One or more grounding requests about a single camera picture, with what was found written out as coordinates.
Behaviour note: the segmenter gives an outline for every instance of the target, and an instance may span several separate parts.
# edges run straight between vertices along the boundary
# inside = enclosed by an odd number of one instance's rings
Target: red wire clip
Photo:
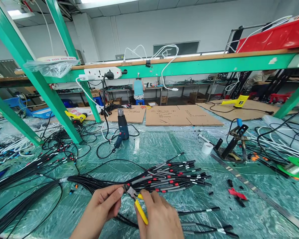
[[[229,191],[229,193],[230,193],[231,195],[237,196],[237,197],[241,198],[242,200],[246,200],[246,201],[247,201],[246,196],[245,196],[244,194],[241,194],[241,193],[239,193],[239,192],[236,192],[234,188],[232,188],[232,189],[228,189],[228,191]]]

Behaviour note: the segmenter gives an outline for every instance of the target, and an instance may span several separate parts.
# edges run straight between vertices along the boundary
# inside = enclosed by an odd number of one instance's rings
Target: yellow heat gun
[[[238,99],[231,100],[231,101],[223,101],[221,105],[228,105],[228,104],[235,104],[235,108],[242,108],[245,102],[248,100],[249,95],[241,94]]]
[[[66,113],[67,116],[69,116],[71,119],[72,119],[72,123],[74,125],[78,125],[80,126],[82,124],[82,122],[86,119],[87,117],[87,114],[86,113],[83,113],[79,116],[75,115],[75,114],[72,114],[68,111],[64,111]]]

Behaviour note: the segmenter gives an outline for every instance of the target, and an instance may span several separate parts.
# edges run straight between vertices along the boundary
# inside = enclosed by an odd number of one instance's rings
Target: white tape roll
[[[202,147],[203,154],[210,154],[213,151],[214,146],[211,143],[204,143]]]

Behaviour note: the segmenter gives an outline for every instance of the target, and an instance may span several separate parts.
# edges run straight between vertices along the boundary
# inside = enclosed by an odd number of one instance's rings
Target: wall
[[[69,30],[74,47],[81,50],[74,23],[66,22],[66,26]],[[54,55],[65,55],[65,47],[56,26],[54,24],[49,24],[49,29],[52,37]],[[51,43],[46,25],[23,27],[19,28],[19,30],[36,58],[52,55]],[[13,57],[0,40],[0,60],[7,59],[13,59]]]
[[[277,6],[277,0],[240,0],[118,15],[115,21],[120,52],[116,51],[124,54],[125,48],[142,44],[152,56],[155,44],[194,40],[200,41],[198,52],[223,50],[231,29],[272,21]],[[110,18],[93,18],[92,26],[96,42],[102,46],[100,60],[115,59],[113,42],[117,39],[113,39]],[[145,56],[141,48],[138,53]],[[127,52],[127,58],[132,57],[136,56]]]
[[[148,56],[153,55],[154,44],[177,43],[199,40],[198,52],[223,50],[230,30],[240,25],[250,26],[276,20],[286,15],[299,14],[299,0],[238,0],[175,9],[164,9],[151,12],[132,13],[114,17],[91,19],[93,34],[97,43],[100,60],[114,60],[116,54],[124,54],[125,48],[134,49],[142,44]],[[75,26],[66,23],[76,49],[82,50]],[[49,25],[55,55],[64,55],[64,46],[53,24]],[[255,29],[245,30],[242,37],[248,36]],[[45,25],[20,28],[36,57],[52,55],[48,31]],[[139,48],[138,53],[145,56]],[[127,52],[127,58],[136,56]],[[0,59],[11,59],[12,56],[0,41]],[[166,77],[179,81],[189,76]],[[194,80],[202,80],[207,75],[191,75]],[[108,85],[132,83],[134,79],[108,81]],[[155,82],[157,78],[145,78],[144,83]],[[184,95],[195,91],[186,87]],[[180,96],[181,89],[169,92],[169,96]],[[116,97],[127,100],[125,93]],[[145,97],[154,97],[155,91],[145,92]]]

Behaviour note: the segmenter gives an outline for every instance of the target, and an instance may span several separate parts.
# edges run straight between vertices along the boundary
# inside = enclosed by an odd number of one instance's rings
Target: sticker
[[[268,63],[268,65],[272,65],[272,64],[276,63],[276,61],[277,61],[277,58],[274,57],[274,58],[272,58],[272,59],[270,60],[270,62]]]

